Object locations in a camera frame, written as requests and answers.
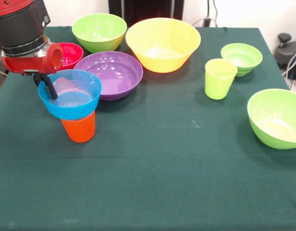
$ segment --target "blue bowl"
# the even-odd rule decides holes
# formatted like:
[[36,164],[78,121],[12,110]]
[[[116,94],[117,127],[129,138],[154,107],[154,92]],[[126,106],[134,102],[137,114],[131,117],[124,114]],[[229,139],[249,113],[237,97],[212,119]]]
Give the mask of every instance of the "blue bowl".
[[52,100],[44,82],[38,86],[38,94],[47,110],[55,117],[66,120],[77,120],[90,115],[99,102],[102,90],[97,76],[87,71],[62,70],[49,75],[58,94]]

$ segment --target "black knob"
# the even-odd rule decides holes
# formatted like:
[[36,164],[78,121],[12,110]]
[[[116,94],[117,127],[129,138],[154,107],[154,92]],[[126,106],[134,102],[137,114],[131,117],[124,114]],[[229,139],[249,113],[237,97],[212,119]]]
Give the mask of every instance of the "black knob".
[[281,43],[286,43],[289,42],[292,39],[292,37],[287,33],[281,33],[278,35],[278,39]]

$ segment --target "orange cup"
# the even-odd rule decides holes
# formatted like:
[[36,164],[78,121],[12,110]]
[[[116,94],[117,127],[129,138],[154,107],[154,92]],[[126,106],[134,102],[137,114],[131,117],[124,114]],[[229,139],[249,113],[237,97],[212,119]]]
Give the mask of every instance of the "orange cup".
[[78,120],[61,119],[69,138],[77,143],[89,141],[94,137],[96,131],[95,111],[89,116]]

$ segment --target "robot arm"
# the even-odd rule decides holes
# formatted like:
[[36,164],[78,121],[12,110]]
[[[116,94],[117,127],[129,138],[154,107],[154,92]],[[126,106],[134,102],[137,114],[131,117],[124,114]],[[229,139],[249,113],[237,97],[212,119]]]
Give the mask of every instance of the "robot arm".
[[48,74],[62,65],[62,48],[44,34],[50,18],[43,0],[0,0],[0,46],[7,70],[33,75],[38,85],[46,83],[48,93],[57,93]]

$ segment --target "plastic bowl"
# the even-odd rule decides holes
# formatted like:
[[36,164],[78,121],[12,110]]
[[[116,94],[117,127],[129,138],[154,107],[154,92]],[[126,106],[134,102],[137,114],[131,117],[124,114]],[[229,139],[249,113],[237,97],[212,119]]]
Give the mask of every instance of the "plastic bowl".
[[238,68],[236,76],[241,77],[251,72],[262,62],[261,52],[248,44],[230,43],[221,50],[221,56]]
[[72,32],[89,52],[113,51],[123,40],[127,23],[109,13],[96,13],[76,21]]
[[248,101],[250,125],[257,137],[275,149],[296,148],[296,93],[267,89]]
[[94,74],[81,70],[63,70],[49,77],[58,99],[52,100],[49,97],[43,81],[38,86],[38,94],[53,116],[76,120],[90,115],[96,109],[102,87]]
[[143,67],[133,56],[104,51],[91,54],[75,67],[98,76],[102,83],[101,100],[117,100],[128,95],[140,82]]
[[127,31],[126,43],[150,71],[179,69],[200,45],[200,34],[190,24],[172,18],[150,18]]
[[82,47],[70,42],[61,42],[63,63],[58,70],[73,69],[74,66],[83,58],[84,51]]

